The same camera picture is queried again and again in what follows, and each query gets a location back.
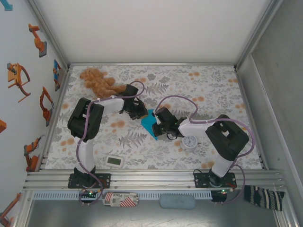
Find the teddy bear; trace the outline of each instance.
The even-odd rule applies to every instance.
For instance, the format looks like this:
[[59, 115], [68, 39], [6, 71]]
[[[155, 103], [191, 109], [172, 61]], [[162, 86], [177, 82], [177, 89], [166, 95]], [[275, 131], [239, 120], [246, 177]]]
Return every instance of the teddy bear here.
[[126, 85], [113, 86], [115, 79], [104, 78], [104, 74], [96, 68], [84, 70], [80, 74], [80, 79], [85, 80], [84, 86], [91, 88], [98, 98], [110, 97], [126, 89]]

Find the gray leaf pattern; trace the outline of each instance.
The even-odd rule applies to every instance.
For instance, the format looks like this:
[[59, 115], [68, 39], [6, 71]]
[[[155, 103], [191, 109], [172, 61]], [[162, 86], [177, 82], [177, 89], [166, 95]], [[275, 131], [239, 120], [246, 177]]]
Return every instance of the gray leaf pattern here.
[[[81, 72], [92, 66], [74, 66], [69, 72], [69, 84], [62, 103], [59, 119], [46, 163], [47, 169], [73, 169], [76, 159], [76, 143], [68, 143], [72, 136], [67, 122], [80, 98], [93, 99], [94, 93], [84, 87], [79, 78]], [[146, 91], [140, 95], [147, 109], [154, 109], [166, 96], [180, 95], [193, 100], [198, 112], [193, 119], [207, 120], [227, 114], [249, 126], [233, 67], [228, 66], [161, 66], [161, 65], [103, 65], [93, 66], [106, 77], [114, 77], [116, 84], [129, 84], [134, 80], [144, 83]], [[139, 91], [141, 85], [134, 84]], [[170, 98], [162, 103], [177, 118], [189, 117], [195, 110], [192, 103]], [[198, 137], [193, 151], [183, 151], [181, 138], [169, 140], [166, 135], [155, 140], [128, 114], [109, 113], [102, 116], [99, 133], [94, 139], [94, 161], [97, 169], [113, 169], [106, 166], [107, 155], [124, 157], [124, 169], [196, 169], [210, 168], [218, 153], [207, 137]], [[249, 150], [251, 141], [242, 153]], [[246, 169], [261, 168], [256, 149], [239, 158], [237, 164]]]

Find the striped cloth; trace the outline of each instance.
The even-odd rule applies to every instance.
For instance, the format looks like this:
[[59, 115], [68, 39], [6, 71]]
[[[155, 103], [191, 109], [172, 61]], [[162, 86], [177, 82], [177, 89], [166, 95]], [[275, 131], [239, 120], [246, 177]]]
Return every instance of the striped cloth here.
[[285, 192], [276, 192], [253, 185], [245, 185], [244, 199], [251, 204], [272, 210], [282, 210]]

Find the blue cloth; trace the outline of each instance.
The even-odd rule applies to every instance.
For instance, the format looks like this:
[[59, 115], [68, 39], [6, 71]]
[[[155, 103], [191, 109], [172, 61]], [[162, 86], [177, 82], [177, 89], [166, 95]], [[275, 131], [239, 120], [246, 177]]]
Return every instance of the blue cloth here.
[[165, 209], [191, 210], [196, 206], [192, 195], [163, 194], [160, 197], [160, 206]]
[[156, 140], [158, 138], [155, 136], [152, 130], [152, 125], [157, 122], [156, 118], [152, 116], [153, 110], [147, 110], [148, 116], [141, 120], [141, 125], [153, 136]]

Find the clock face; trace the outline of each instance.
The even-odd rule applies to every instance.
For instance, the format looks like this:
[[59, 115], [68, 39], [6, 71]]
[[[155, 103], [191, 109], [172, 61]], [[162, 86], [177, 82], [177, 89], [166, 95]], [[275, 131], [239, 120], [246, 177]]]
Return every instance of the clock face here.
[[189, 148], [193, 148], [197, 145], [197, 139], [194, 136], [188, 136], [183, 138], [183, 143]]

